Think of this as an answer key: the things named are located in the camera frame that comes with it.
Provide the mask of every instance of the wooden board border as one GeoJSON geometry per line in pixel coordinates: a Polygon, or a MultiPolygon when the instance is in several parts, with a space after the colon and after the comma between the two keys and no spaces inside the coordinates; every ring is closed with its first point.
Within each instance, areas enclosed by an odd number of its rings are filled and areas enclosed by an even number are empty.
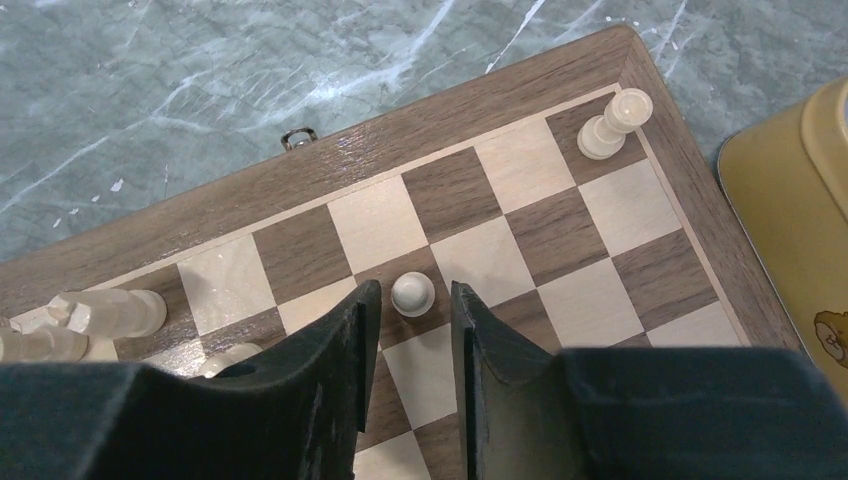
{"type": "Polygon", "coordinates": [[[60,291],[102,284],[616,82],[655,99],[645,134],[751,343],[800,348],[650,55],[638,34],[622,26],[6,262],[0,265],[0,315],[14,317],[60,291]]]}
{"type": "Polygon", "coordinates": [[[676,196],[672,203],[691,224],[693,245],[706,256],[751,345],[801,350],[795,327],[638,36],[631,39],[618,82],[654,100],[653,117],[642,132],[676,196]]]}

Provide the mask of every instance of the chessboard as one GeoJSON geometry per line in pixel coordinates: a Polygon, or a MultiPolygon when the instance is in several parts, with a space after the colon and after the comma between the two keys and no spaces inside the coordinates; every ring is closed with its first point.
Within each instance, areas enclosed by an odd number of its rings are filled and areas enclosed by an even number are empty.
{"type": "Polygon", "coordinates": [[[768,345],[798,338],[638,35],[616,27],[322,138],[0,266],[24,331],[63,290],[149,289],[149,337],[95,338],[86,360],[192,376],[231,345],[267,347],[357,284],[383,317],[357,478],[459,478],[449,286],[470,284],[549,352],[569,346],[768,345]],[[613,157],[577,132],[635,87],[653,117],[613,157]],[[389,299],[426,274],[434,307],[389,299]]]}

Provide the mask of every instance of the chess pawn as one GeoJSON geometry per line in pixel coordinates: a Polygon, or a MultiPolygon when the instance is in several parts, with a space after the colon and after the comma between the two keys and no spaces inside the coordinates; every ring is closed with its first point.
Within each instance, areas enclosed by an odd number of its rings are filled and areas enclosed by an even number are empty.
{"type": "Polygon", "coordinates": [[[392,286],[392,305],[404,317],[424,315],[435,300],[436,288],[423,273],[404,273],[392,286]]]}
{"type": "Polygon", "coordinates": [[[64,328],[20,333],[0,327],[0,362],[76,362],[87,348],[87,336],[64,328]]]}
{"type": "Polygon", "coordinates": [[[158,293],[118,289],[60,293],[46,310],[46,325],[113,340],[150,335],[162,327],[168,313],[158,293]]]}
{"type": "Polygon", "coordinates": [[[231,367],[242,360],[247,360],[261,351],[262,347],[253,343],[233,345],[227,351],[209,357],[200,366],[197,374],[206,378],[212,378],[221,373],[225,368],[231,367]]]}
{"type": "Polygon", "coordinates": [[[603,115],[592,117],[577,134],[577,147],[592,160],[605,160],[621,150],[627,134],[651,118],[654,104],[647,93],[625,88],[615,94],[603,115]]]}

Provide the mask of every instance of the dark square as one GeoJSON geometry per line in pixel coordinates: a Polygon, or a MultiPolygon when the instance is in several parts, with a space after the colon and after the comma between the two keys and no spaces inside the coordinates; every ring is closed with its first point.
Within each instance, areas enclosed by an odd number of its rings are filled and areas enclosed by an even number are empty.
{"type": "Polygon", "coordinates": [[[612,262],[645,331],[717,300],[683,230],[624,252],[612,262]]]}
{"type": "Polygon", "coordinates": [[[622,167],[647,158],[642,145],[635,133],[627,135],[624,146],[612,157],[606,160],[592,160],[586,158],[577,148],[577,134],[589,119],[595,115],[603,115],[604,108],[612,100],[613,94],[596,98],[574,108],[569,108],[547,118],[548,127],[559,145],[559,151],[571,176],[577,185],[612,173],[622,167]]]}
{"type": "Polygon", "coordinates": [[[432,480],[455,480],[462,474],[459,420],[455,413],[415,430],[415,440],[432,480]]]}
{"type": "Polygon", "coordinates": [[[162,328],[146,337],[119,338],[115,351],[119,360],[132,361],[152,357],[177,345],[198,337],[197,325],[188,306],[183,282],[176,265],[130,280],[117,288],[124,290],[150,290],[162,295],[168,307],[168,316],[162,328]]]}
{"type": "Polygon", "coordinates": [[[531,290],[492,308],[498,319],[548,353],[562,350],[539,292],[531,290]]]}
{"type": "Polygon", "coordinates": [[[351,276],[326,205],[253,234],[277,305],[351,276]]]}
{"type": "Polygon", "coordinates": [[[389,364],[383,352],[377,352],[374,367],[374,382],[371,386],[371,402],[368,405],[368,419],[365,432],[356,439],[356,451],[365,450],[374,445],[391,440],[412,430],[406,410],[400,400],[389,364]]]}
{"type": "Polygon", "coordinates": [[[441,327],[450,321],[450,295],[442,279],[442,273],[436,264],[436,258],[430,247],[419,248],[401,257],[389,260],[370,270],[358,273],[356,283],[368,279],[380,282],[383,288],[383,319],[380,329],[380,345],[389,348],[412,337],[441,327]],[[436,300],[427,313],[407,321],[392,305],[392,285],[395,280],[407,272],[420,272],[433,282],[436,287],[436,300]]]}
{"type": "Polygon", "coordinates": [[[473,148],[406,172],[403,181],[430,243],[501,214],[473,148]]]}
{"type": "Polygon", "coordinates": [[[607,256],[577,188],[508,213],[506,220],[537,286],[607,256]]]}
{"type": "Polygon", "coordinates": [[[612,347],[652,347],[651,341],[648,339],[648,335],[645,332],[640,333],[639,335],[628,338],[627,340],[622,340],[612,347]]]}
{"type": "Polygon", "coordinates": [[[266,349],[284,338],[286,330],[280,311],[274,307],[203,335],[200,343],[206,356],[211,357],[239,343],[254,343],[266,349]]]}

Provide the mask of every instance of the marble surface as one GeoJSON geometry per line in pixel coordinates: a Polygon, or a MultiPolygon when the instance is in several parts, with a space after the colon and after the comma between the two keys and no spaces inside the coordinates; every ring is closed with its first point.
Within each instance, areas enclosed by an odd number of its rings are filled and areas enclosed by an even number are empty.
{"type": "Polygon", "coordinates": [[[846,20],[844,0],[0,0],[0,261],[615,23],[712,159],[848,73],[846,20]]]}

